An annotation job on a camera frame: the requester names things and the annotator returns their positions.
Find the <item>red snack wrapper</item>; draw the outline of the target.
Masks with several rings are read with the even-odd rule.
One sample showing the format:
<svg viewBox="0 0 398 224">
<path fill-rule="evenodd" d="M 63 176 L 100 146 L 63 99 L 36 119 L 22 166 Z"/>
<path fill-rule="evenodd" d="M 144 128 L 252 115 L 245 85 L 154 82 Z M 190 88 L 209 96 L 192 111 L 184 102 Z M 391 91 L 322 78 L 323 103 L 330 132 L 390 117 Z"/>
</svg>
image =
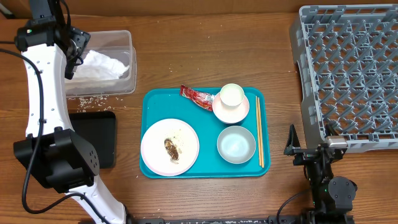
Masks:
<svg viewBox="0 0 398 224">
<path fill-rule="evenodd" d="M 193 101 L 196 105 L 207 111 L 213 111 L 212 104 L 214 102 L 215 95 L 205 93 L 202 91 L 197 91 L 185 85 L 181 85 L 180 96 L 188 98 L 189 100 Z"/>
</svg>

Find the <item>grey dishwasher rack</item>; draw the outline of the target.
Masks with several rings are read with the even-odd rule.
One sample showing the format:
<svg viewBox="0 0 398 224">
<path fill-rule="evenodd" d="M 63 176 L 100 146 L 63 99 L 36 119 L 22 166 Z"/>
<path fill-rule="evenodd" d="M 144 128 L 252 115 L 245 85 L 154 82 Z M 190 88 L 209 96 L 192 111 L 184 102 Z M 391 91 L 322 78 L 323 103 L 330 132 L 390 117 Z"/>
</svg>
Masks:
<svg viewBox="0 0 398 224">
<path fill-rule="evenodd" d="M 397 148 L 397 5 L 303 6 L 290 27 L 308 147 L 331 126 L 348 152 Z"/>
</svg>

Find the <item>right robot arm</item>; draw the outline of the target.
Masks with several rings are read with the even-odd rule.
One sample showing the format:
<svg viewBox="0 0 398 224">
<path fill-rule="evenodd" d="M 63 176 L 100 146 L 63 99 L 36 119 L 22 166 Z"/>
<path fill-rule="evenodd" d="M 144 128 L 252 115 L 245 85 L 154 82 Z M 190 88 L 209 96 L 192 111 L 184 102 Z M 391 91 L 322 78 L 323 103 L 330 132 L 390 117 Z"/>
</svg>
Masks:
<svg viewBox="0 0 398 224">
<path fill-rule="evenodd" d="M 303 149 L 295 126 L 290 125 L 284 154 L 294 156 L 293 165 L 303 166 L 310 188 L 295 194 L 280 206 L 276 215 L 277 223 L 282 221 L 282 209 L 307 192 L 312 194 L 313 208 L 303 210 L 300 216 L 292 219 L 293 223 L 354 223 L 353 217 L 347 213 L 353 209 L 358 186 L 346 177 L 335 177 L 331 169 L 332 163 L 343 158 L 348 144 L 329 124 L 326 133 L 328 136 L 324 143 L 314 149 Z"/>
</svg>

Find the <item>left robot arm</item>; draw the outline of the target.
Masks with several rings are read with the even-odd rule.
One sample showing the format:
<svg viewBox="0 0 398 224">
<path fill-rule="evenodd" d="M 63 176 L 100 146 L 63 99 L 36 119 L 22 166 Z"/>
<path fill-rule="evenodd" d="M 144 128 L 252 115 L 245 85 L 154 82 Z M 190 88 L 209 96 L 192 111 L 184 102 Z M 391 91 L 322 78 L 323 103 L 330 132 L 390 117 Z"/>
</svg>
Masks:
<svg viewBox="0 0 398 224">
<path fill-rule="evenodd" d="M 32 19 L 14 39 L 29 92 L 25 139 L 14 143 L 14 155 L 27 178 L 74 199 L 95 223 L 132 223 L 100 178 L 96 149 L 74 131 L 67 110 L 65 80 L 83 64 L 90 35 L 71 25 L 64 1 L 31 1 L 30 10 Z"/>
</svg>

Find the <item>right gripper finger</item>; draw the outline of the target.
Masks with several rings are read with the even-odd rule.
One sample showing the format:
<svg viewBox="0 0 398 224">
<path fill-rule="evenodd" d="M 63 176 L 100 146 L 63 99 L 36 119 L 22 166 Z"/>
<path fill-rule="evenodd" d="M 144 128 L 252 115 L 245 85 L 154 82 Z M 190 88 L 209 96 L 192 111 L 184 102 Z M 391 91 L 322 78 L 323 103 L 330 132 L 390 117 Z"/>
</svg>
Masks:
<svg viewBox="0 0 398 224">
<path fill-rule="evenodd" d="M 338 133 L 335 131 L 335 129 L 333 128 L 333 126 L 329 123 L 325 124 L 325 136 L 329 137 L 329 136 L 338 136 Z"/>
<path fill-rule="evenodd" d="M 284 149 L 284 155 L 295 155 L 301 149 L 295 126 L 290 125 L 287 144 Z"/>
</svg>

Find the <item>white cup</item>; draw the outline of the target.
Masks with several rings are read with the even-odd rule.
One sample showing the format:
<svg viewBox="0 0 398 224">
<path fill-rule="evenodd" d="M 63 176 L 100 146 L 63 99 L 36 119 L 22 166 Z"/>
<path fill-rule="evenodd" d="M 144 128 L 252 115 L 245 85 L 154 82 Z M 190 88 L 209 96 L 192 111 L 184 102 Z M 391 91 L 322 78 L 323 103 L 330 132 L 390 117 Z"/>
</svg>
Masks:
<svg viewBox="0 0 398 224">
<path fill-rule="evenodd" d="M 243 99 L 244 91 L 235 83 L 226 84 L 220 90 L 220 100 L 227 108 L 237 108 Z"/>
</svg>

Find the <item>large white plate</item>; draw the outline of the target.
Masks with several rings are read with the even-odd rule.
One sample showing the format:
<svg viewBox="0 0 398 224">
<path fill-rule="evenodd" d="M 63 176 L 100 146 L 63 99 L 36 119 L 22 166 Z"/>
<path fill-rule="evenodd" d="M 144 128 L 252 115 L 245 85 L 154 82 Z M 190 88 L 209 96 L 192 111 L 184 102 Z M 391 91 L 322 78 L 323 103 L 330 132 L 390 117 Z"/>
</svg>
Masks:
<svg viewBox="0 0 398 224">
<path fill-rule="evenodd" d="M 200 142 L 195 130 L 180 119 L 162 119 L 144 133 L 141 158 L 150 171 L 164 177 L 180 175 L 196 162 Z"/>
</svg>

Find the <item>white napkin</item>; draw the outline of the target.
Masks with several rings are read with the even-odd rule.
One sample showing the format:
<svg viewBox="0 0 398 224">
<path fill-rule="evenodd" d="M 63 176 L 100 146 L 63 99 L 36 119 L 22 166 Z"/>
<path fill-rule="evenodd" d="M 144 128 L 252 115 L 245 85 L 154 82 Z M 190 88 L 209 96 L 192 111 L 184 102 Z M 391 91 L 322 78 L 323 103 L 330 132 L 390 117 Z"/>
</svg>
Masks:
<svg viewBox="0 0 398 224">
<path fill-rule="evenodd" d="M 83 65 L 77 67 L 71 82 L 93 82 L 117 80 L 129 70 L 120 60 L 90 50 L 83 59 Z"/>
</svg>

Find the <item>brown food scrap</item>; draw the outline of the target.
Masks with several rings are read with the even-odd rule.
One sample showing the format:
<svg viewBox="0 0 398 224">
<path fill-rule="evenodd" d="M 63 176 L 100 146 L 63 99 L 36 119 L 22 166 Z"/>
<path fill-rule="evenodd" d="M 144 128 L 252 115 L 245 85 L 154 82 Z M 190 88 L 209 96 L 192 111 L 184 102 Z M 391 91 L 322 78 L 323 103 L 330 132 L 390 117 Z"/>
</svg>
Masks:
<svg viewBox="0 0 398 224">
<path fill-rule="evenodd" d="M 178 164 L 179 156 L 182 153 L 181 150 L 169 138 L 164 140 L 164 146 L 167 154 L 170 156 L 170 161 Z"/>
</svg>

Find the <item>black tray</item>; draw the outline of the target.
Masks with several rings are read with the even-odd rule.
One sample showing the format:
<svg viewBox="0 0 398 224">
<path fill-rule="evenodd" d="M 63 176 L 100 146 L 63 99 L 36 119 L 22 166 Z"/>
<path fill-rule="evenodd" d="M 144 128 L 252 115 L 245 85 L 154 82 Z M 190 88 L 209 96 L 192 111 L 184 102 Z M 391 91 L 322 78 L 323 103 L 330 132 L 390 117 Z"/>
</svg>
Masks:
<svg viewBox="0 0 398 224">
<path fill-rule="evenodd" d="M 110 169 L 116 165 L 117 121 L 112 111 L 69 114 L 77 134 L 90 142 L 99 156 L 99 167 Z"/>
</svg>

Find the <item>clear plastic bin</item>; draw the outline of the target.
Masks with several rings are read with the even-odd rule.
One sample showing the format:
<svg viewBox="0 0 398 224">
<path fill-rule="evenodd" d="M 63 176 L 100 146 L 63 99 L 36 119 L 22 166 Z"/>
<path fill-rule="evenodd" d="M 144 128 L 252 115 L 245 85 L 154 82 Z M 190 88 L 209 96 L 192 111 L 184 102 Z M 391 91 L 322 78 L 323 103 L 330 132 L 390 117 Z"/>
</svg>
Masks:
<svg viewBox="0 0 398 224">
<path fill-rule="evenodd" d="M 128 30 L 92 32 L 83 52 L 83 65 L 65 80 L 68 97 L 121 95 L 136 88 L 137 61 Z"/>
</svg>

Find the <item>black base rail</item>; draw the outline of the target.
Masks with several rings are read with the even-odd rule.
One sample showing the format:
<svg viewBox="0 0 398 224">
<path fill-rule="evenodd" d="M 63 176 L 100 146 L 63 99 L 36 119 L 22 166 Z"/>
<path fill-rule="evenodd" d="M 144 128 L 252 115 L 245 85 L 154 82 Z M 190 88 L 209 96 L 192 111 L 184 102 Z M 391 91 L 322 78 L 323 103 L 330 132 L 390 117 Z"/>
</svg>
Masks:
<svg viewBox="0 0 398 224">
<path fill-rule="evenodd" d="M 219 218 L 219 219 L 185 219 L 165 220 L 163 218 L 141 218 L 136 219 L 138 224 L 277 224 L 276 216 L 267 218 Z M 279 217 L 280 224 L 302 224 L 300 215 L 282 215 Z"/>
</svg>

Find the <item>grey bowl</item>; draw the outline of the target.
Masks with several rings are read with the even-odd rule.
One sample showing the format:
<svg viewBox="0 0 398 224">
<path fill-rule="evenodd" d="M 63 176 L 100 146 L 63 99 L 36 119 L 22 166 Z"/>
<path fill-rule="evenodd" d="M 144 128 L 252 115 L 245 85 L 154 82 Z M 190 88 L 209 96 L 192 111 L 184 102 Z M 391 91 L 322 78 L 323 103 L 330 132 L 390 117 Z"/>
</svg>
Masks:
<svg viewBox="0 0 398 224">
<path fill-rule="evenodd" d="M 220 132 L 217 139 L 219 155 L 231 164 L 249 161 L 256 151 L 256 140 L 252 133 L 242 126 L 230 126 Z"/>
</svg>

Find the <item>teal serving tray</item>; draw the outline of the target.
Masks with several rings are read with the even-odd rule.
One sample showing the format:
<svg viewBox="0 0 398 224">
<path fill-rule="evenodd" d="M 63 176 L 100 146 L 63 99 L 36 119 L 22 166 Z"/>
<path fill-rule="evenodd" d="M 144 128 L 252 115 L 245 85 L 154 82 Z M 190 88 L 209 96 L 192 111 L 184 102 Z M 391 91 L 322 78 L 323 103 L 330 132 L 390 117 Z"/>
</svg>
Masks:
<svg viewBox="0 0 398 224">
<path fill-rule="evenodd" d="M 191 100 L 180 96 L 179 88 L 159 88 L 149 91 L 142 105 L 141 135 L 154 123 L 168 118 L 179 119 L 189 124 L 198 135 L 199 152 L 195 163 L 189 170 L 176 176 L 180 179 L 190 178 L 228 178 L 228 177 L 259 177 L 264 175 L 271 166 L 270 145 L 267 132 L 266 106 L 263 94 L 256 88 L 244 87 L 250 109 L 240 124 L 257 138 L 256 100 L 259 98 L 262 123 L 262 141 L 264 166 L 259 165 L 259 154 L 244 164 L 226 162 L 218 153 L 216 140 L 228 125 L 222 123 L 212 111 L 207 111 Z"/>
</svg>

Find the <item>wooden chopstick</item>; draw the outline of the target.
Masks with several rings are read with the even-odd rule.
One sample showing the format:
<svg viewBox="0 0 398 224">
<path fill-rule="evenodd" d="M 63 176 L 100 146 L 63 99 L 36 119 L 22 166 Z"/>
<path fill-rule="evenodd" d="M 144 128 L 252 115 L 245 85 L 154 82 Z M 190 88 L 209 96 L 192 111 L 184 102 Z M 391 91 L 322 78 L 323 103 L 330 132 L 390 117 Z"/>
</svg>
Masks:
<svg viewBox="0 0 398 224">
<path fill-rule="evenodd" d="M 260 157 L 260 163 L 261 167 L 264 168 L 264 146 L 263 146 L 263 135 L 262 135 L 262 117 L 261 117 L 261 105 L 260 105 L 260 99 L 257 97 L 257 122 L 258 122 L 258 141 L 259 141 L 259 157 Z"/>
<path fill-rule="evenodd" d="M 260 127 L 260 115 L 259 115 L 259 99 L 256 96 L 256 123 L 257 123 L 257 147 L 258 147 L 258 158 L 259 166 L 262 167 L 262 156 L 261 156 L 261 127 Z"/>
</svg>

